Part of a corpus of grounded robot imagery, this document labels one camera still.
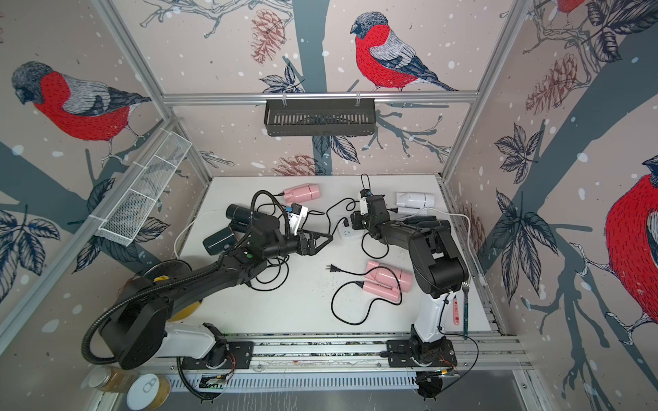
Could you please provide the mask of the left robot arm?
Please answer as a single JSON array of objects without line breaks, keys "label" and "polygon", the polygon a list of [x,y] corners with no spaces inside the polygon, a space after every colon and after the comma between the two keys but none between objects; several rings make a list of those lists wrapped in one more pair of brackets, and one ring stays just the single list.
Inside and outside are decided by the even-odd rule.
[{"label": "left robot arm", "polygon": [[223,289],[246,284],[267,269],[270,259],[293,253],[314,256],[332,240],[331,234],[306,229],[290,237],[278,229],[248,233],[210,265],[159,283],[140,283],[90,325],[82,338],[82,357],[94,365],[138,368],[162,347],[173,315]]}]

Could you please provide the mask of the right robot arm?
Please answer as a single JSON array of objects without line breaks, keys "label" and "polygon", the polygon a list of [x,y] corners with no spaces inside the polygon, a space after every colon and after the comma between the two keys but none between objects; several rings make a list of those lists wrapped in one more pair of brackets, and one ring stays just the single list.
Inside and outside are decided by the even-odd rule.
[{"label": "right robot arm", "polygon": [[360,192],[360,210],[351,214],[351,225],[375,241],[409,253],[416,283],[427,297],[411,326],[411,357],[421,365],[445,360],[451,352],[443,328],[449,295],[461,290],[469,272],[452,238],[450,223],[435,219],[429,226],[393,220],[382,195]]}]

